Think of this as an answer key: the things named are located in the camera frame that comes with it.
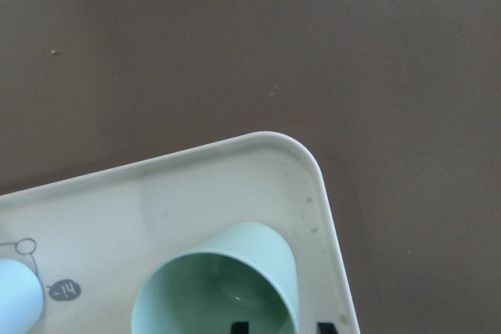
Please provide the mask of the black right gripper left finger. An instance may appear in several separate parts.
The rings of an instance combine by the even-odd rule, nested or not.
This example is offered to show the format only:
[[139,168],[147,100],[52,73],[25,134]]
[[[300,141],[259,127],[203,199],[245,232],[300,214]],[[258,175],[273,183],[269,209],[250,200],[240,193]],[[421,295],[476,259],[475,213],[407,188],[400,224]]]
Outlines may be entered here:
[[249,333],[248,321],[236,321],[231,324],[230,334],[248,334],[248,333]]

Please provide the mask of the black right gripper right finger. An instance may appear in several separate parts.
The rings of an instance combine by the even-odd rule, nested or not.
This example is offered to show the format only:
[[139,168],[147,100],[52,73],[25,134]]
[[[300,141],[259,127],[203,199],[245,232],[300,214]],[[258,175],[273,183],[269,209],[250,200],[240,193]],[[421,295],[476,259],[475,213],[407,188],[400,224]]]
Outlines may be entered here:
[[338,334],[337,328],[333,322],[318,322],[316,324],[318,334]]

